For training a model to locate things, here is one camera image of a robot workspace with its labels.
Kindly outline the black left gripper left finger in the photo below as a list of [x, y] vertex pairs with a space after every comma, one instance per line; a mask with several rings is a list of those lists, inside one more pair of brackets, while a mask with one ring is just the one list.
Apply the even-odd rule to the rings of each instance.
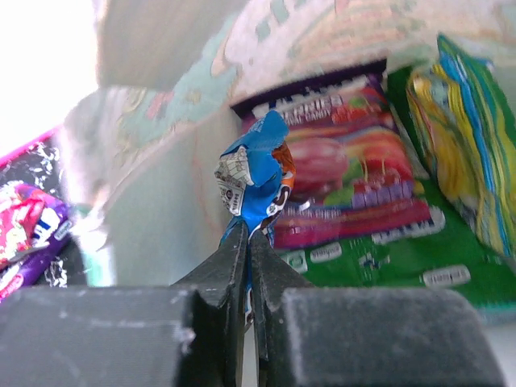
[[239, 386], [248, 229], [168, 287], [37, 286], [1, 304], [4, 386]]

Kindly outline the blue chocolate snack packet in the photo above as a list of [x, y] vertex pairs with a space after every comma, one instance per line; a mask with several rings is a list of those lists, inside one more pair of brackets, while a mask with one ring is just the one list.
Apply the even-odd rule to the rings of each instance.
[[249, 237], [261, 232], [274, 244], [274, 226], [296, 175], [285, 142], [288, 134], [284, 119], [271, 110], [219, 157], [214, 176], [223, 205], [232, 215], [222, 239], [238, 223], [245, 223]]

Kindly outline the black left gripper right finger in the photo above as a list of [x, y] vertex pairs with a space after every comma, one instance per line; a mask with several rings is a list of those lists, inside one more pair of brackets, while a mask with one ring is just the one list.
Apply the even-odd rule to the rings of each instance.
[[472, 306], [417, 288], [317, 288], [250, 241], [261, 386], [503, 386]]

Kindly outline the purple Fox's candy packet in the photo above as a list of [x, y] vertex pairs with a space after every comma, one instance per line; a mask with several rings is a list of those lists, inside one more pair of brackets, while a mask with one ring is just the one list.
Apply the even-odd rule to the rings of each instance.
[[71, 239], [69, 206], [32, 185], [1, 187], [1, 299], [34, 285]]

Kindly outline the purple berries candy packet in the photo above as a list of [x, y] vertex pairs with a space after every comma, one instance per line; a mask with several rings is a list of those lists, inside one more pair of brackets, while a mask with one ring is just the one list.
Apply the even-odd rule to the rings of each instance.
[[293, 190], [274, 246], [308, 248], [430, 219], [382, 81], [385, 59], [295, 81], [234, 105], [248, 129], [269, 111], [289, 128]]

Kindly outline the green illustrated paper gift bag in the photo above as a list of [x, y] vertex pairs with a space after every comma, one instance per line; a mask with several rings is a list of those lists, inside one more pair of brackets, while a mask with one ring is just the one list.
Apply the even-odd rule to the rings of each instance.
[[387, 56], [431, 57], [438, 32], [515, 57], [507, 1], [96, 1], [98, 88], [58, 131], [61, 184], [92, 286], [171, 285], [218, 246], [214, 179], [231, 105]]

